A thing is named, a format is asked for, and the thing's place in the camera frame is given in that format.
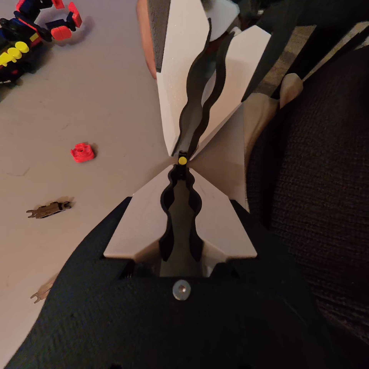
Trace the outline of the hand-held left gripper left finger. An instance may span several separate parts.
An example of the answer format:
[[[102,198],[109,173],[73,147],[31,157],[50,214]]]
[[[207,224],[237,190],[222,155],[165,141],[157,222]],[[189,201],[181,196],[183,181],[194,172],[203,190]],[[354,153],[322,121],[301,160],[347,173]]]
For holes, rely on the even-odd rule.
[[[175,200],[176,170],[177,165],[170,165],[133,194],[104,257],[145,263],[160,275],[162,261],[174,246],[169,209]]]

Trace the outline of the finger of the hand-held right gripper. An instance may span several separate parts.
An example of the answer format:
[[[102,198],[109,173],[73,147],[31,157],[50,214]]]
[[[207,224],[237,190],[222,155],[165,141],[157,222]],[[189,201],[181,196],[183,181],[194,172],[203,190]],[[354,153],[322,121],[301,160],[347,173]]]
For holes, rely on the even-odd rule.
[[[180,116],[188,101],[187,77],[204,50],[210,31],[200,0],[173,0],[169,6],[161,71],[156,80],[164,141],[172,156],[180,136]]]
[[[186,108],[193,102],[201,119],[191,138],[186,136],[186,153],[195,157],[215,136],[241,105],[242,92],[248,87],[271,35],[254,25],[245,31],[231,31],[221,42],[215,59],[215,71],[204,87],[195,69],[204,60],[210,45],[212,21],[206,18],[200,1],[186,1],[189,10],[189,31],[186,42],[196,41],[196,46],[186,46],[188,65],[186,78]]]

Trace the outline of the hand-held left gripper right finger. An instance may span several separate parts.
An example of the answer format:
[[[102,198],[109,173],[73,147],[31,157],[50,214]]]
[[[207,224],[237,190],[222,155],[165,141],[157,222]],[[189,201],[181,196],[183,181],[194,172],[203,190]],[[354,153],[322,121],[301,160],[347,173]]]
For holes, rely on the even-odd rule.
[[[203,273],[209,277],[218,263],[233,259],[255,258],[257,251],[247,235],[230,199],[193,169],[188,169],[194,210],[195,241]]]

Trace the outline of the black lego clip plate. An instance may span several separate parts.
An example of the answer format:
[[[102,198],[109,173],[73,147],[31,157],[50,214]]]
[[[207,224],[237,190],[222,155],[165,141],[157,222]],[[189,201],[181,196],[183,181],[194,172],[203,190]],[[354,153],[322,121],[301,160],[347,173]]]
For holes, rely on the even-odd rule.
[[[28,216],[29,219],[44,219],[52,215],[56,215],[63,211],[71,209],[71,203],[69,201],[51,202],[49,205],[43,205],[38,207],[37,209],[27,210],[26,213],[30,214]]]
[[[34,303],[40,302],[48,296],[50,289],[52,288],[56,278],[58,277],[58,273],[53,275],[46,283],[44,283],[37,291],[34,293],[30,299],[35,299]]]

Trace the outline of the red lego piece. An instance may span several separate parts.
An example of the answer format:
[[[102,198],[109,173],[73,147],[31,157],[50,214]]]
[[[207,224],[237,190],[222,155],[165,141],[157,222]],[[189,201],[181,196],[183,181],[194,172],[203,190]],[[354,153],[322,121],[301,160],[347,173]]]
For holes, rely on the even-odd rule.
[[[92,147],[84,142],[76,144],[70,153],[76,163],[87,162],[95,158]]]

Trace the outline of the red yellow black lego figure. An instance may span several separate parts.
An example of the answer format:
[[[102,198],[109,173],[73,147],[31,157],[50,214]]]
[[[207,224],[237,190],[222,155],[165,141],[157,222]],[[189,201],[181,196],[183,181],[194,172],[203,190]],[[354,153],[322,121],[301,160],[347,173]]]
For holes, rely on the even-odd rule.
[[[68,4],[66,19],[45,23],[36,20],[44,9],[65,9],[61,0],[21,0],[12,19],[1,18],[0,23],[0,84],[11,86],[25,73],[32,72],[44,43],[71,38],[82,25],[82,18],[73,2]]]

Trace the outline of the person's right hand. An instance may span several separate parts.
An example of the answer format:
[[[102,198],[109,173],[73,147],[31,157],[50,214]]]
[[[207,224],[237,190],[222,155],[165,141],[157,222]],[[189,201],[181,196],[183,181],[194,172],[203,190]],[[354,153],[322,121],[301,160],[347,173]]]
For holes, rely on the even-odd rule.
[[[148,13],[148,5],[146,0],[138,0],[136,4],[136,15],[140,28],[141,44],[145,56],[145,62],[148,70],[156,81],[156,67],[154,48],[152,43],[150,18]]]

